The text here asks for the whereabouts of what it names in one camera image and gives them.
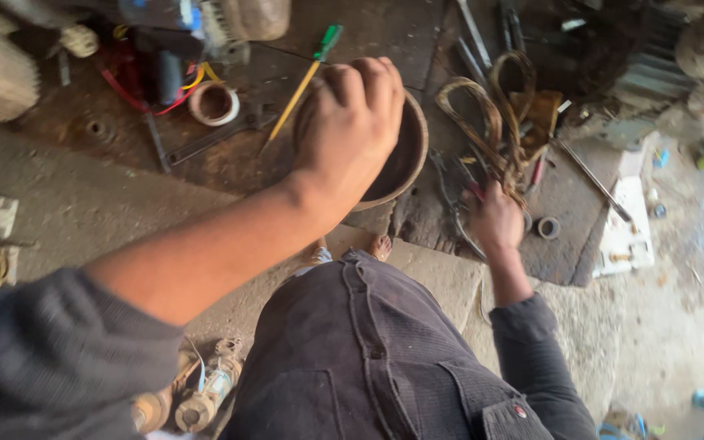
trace yellow screwdriver shaft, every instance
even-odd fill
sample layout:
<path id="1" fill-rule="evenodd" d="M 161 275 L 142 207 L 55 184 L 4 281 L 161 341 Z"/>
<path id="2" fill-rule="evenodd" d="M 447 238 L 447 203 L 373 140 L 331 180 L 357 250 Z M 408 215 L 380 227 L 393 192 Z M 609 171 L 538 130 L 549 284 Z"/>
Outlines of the yellow screwdriver shaft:
<path id="1" fill-rule="evenodd" d="M 262 152 L 265 151 L 266 148 L 268 148 L 268 145 L 271 143 L 271 141 L 276 138 L 276 135 L 279 134 L 279 130 L 282 129 L 282 125 L 284 125 L 284 121 L 287 120 L 287 117 L 293 111 L 293 108 L 295 107 L 295 104 L 297 104 L 298 100 L 300 99 L 300 96 L 303 95 L 304 90 L 306 90 L 306 87 L 308 86 L 308 81 L 311 81 L 311 78 L 317 72 L 317 69 L 319 68 L 319 64 L 320 64 L 319 61 L 315 61 L 314 63 L 311 64 L 311 67 L 309 67 L 308 72 L 306 72 L 306 76 L 300 82 L 300 85 L 298 85 L 298 88 L 295 91 L 295 93 L 293 94 L 292 98 L 289 99 L 289 103 L 287 104 L 287 107 L 282 112 L 282 115 L 279 117 L 279 120 L 276 122 L 276 125 L 273 126 L 273 129 L 271 130 L 271 134 L 268 136 L 268 141 L 265 143 L 265 145 L 262 146 L 262 149 L 260 150 L 260 154 L 262 154 Z"/>

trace concrete floor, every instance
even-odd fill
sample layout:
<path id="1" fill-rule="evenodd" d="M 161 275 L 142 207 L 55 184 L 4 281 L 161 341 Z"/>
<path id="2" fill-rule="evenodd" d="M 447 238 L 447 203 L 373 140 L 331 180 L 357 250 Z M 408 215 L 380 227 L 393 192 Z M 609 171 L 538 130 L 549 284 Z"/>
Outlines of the concrete floor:
<path id="1" fill-rule="evenodd" d="M 704 175 L 688 152 L 670 147 L 666 168 L 644 169 L 666 219 L 651 222 L 656 265 L 567 288 L 533 280 L 552 305 L 558 339 L 579 393 L 597 420 L 609 403 L 665 424 L 665 439 L 699 438 L 704 415 L 691 393 L 704 387 Z M 0 133 L 0 194 L 20 200 L 13 238 L 34 241 L 20 254 L 19 276 L 34 279 L 81 265 L 128 241 L 234 200 L 160 175 L 106 165 Z M 365 246 L 367 233 L 340 225 L 331 252 Z M 250 347 L 259 311 L 303 255 L 269 268 L 221 298 L 187 328 L 203 343 L 241 337 Z M 485 265 L 397 241 L 389 262 L 426 285 L 480 361 L 497 371 Z"/>

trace right hand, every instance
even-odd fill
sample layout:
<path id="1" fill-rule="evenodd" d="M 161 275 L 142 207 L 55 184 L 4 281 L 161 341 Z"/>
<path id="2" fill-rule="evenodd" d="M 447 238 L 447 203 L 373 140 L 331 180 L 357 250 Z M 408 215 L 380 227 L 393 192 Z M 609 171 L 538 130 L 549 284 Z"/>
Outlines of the right hand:
<path id="1" fill-rule="evenodd" d="M 298 133 L 293 174 L 319 197 L 323 210 L 343 216 L 360 201 L 396 146 L 404 85 L 385 57 L 330 66 L 311 84 L 314 111 Z"/>
<path id="2" fill-rule="evenodd" d="M 523 240 L 523 211 L 512 197 L 504 194 L 502 185 L 491 180 L 485 191 L 483 204 L 472 197 L 468 203 L 472 231 L 490 261 L 496 261 L 513 252 Z"/>

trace screwdriver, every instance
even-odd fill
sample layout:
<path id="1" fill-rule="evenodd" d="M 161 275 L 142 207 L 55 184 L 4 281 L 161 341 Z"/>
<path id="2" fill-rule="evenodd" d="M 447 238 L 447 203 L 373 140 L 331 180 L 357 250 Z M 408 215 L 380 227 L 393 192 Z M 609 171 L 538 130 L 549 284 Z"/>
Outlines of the screwdriver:
<path id="1" fill-rule="evenodd" d="M 300 85 L 298 85 L 298 88 L 293 94 L 292 98 L 289 99 L 289 103 L 282 112 L 282 115 L 279 116 L 279 120 L 276 122 L 276 125 L 274 125 L 273 129 L 271 130 L 271 134 L 268 136 L 268 140 L 265 141 L 265 145 L 262 145 L 260 155 L 262 155 L 265 149 L 268 148 L 268 145 L 271 144 L 271 141 L 276 138 L 276 135 L 279 134 L 279 130 L 282 129 L 284 121 L 287 120 L 287 117 L 293 111 L 293 108 L 300 99 L 300 96 L 303 95 L 304 90 L 306 90 L 306 86 L 308 86 L 308 81 L 310 81 L 314 74 L 317 72 L 319 65 L 324 63 L 325 60 L 328 58 L 328 53 L 330 52 L 330 49 L 332 49 L 333 46 L 335 46 L 336 43 L 339 41 L 339 38 L 341 38 L 341 32 L 343 30 L 344 26 L 340 24 L 331 24 L 328 27 L 327 31 L 325 32 L 325 36 L 322 37 L 322 41 L 319 43 L 319 49 L 317 49 L 317 52 L 314 53 L 314 63 L 312 63 L 311 67 L 309 67 L 308 72 L 306 72 L 306 76 L 304 76 L 304 79 L 300 82 Z"/>

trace bare foot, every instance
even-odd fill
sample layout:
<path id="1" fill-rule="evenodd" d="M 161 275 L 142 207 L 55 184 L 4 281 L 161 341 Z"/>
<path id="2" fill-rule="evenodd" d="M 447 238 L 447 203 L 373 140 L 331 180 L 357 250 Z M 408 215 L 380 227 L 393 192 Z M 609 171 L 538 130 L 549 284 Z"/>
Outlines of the bare foot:
<path id="1" fill-rule="evenodd" d="M 384 262 L 387 257 L 390 256 L 390 252 L 392 250 L 393 242 L 390 241 L 390 237 L 387 235 L 380 235 L 374 239 L 373 243 L 371 243 L 371 247 L 368 248 L 368 253 L 377 260 Z"/>

